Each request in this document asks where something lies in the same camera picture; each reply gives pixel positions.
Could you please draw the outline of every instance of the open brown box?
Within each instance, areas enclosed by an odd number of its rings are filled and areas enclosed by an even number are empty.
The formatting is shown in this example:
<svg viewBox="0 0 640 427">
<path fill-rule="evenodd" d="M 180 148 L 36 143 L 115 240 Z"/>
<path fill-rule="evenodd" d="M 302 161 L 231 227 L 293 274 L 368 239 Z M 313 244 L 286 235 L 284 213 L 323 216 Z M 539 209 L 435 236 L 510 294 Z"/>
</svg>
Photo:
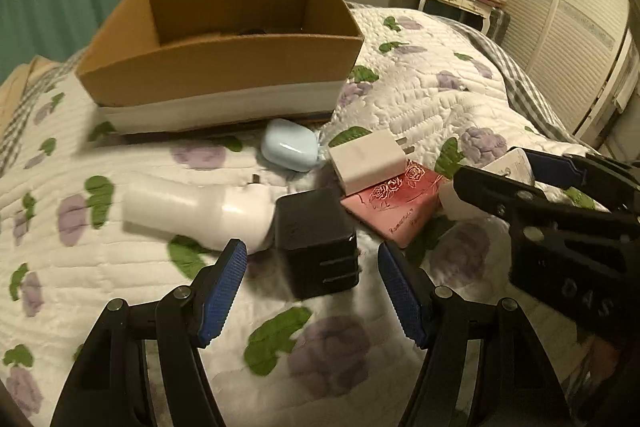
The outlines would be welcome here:
<svg viewBox="0 0 640 427">
<path fill-rule="evenodd" d="M 343 0 L 122 0 L 76 74 L 122 133 L 330 116 L 363 41 Z"/>
</svg>

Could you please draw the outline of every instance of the white plastic bottle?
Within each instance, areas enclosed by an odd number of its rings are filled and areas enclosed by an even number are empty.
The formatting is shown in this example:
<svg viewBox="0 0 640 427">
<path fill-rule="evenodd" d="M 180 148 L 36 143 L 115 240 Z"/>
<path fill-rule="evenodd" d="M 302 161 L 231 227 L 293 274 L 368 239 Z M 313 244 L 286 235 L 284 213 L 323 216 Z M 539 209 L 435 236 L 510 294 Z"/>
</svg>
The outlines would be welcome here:
<svg viewBox="0 0 640 427">
<path fill-rule="evenodd" d="M 240 239 L 247 253 L 267 248 L 274 203 L 266 185 L 188 185 L 136 174 L 124 194 L 124 221 L 186 235 L 203 247 L 224 250 Z"/>
</svg>

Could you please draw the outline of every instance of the white charger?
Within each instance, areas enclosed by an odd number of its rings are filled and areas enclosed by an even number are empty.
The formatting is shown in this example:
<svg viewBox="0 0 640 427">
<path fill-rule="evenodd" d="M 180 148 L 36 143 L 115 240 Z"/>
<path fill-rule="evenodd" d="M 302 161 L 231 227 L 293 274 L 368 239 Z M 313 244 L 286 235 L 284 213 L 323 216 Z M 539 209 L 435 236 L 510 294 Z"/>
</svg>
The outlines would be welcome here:
<svg viewBox="0 0 640 427">
<path fill-rule="evenodd" d="M 406 155 L 413 147 L 403 150 L 388 129 L 375 131 L 355 140 L 331 147 L 329 156 L 338 174 L 345 195 L 351 196 L 364 188 L 403 174 Z"/>
</svg>

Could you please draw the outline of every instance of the white floral quilt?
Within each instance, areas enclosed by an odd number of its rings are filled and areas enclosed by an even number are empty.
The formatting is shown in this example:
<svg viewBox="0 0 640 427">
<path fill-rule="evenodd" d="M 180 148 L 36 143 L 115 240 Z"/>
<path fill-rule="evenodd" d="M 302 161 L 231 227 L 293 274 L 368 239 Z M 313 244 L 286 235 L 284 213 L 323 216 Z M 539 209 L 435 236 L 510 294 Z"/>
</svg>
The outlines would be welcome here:
<svg viewBox="0 0 640 427">
<path fill-rule="evenodd" d="M 498 69 L 448 25 L 404 9 L 360 9 L 354 16 L 366 42 L 332 121 L 318 131 L 323 155 L 354 127 L 389 128 L 428 168 L 451 138 L 454 163 L 484 165 L 512 146 L 585 152 L 546 139 L 511 110 Z M 48 82 L 28 116 L 17 160 L 0 178 L 0 378 L 37 427 L 49 425 L 76 352 L 111 298 L 159 299 L 215 261 L 188 238 L 148 235 L 122 222 L 132 172 L 199 185 L 242 185 L 260 174 L 273 198 L 335 183 L 327 165 L 295 174 L 267 163 L 258 153 L 260 132 L 126 145 L 72 72 Z M 292 299 L 273 253 L 250 258 L 221 336 L 201 351 L 229 427 L 398 424 L 424 353 L 404 337 L 386 295 L 379 243 L 360 226 L 360 283 L 303 302 Z M 580 360 L 575 325 L 508 283 L 510 241 L 501 220 L 457 224 L 423 266 L 465 298 L 516 298 L 559 378 Z M 268 355 L 256 357 L 248 349 L 251 335 L 267 321 L 295 325 L 296 332 L 284 343 L 270 338 Z M 170 425 L 154 343 L 147 351 L 159 425 Z M 472 347 L 469 367 L 476 356 Z M 472 389 L 473 378 L 465 378 L 461 411 Z"/>
</svg>

